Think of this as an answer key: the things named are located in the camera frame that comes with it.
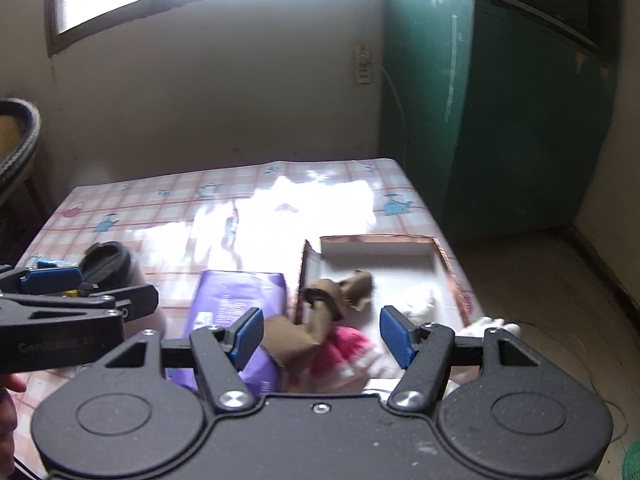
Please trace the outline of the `person's left hand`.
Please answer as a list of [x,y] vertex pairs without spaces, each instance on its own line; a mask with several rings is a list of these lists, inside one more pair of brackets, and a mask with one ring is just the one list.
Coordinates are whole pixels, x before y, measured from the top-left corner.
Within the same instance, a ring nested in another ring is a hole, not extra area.
[[2,477],[14,471],[14,437],[17,427],[17,414],[11,392],[24,393],[26,385],[15,374],[2,375],[0,386],[0,467]]

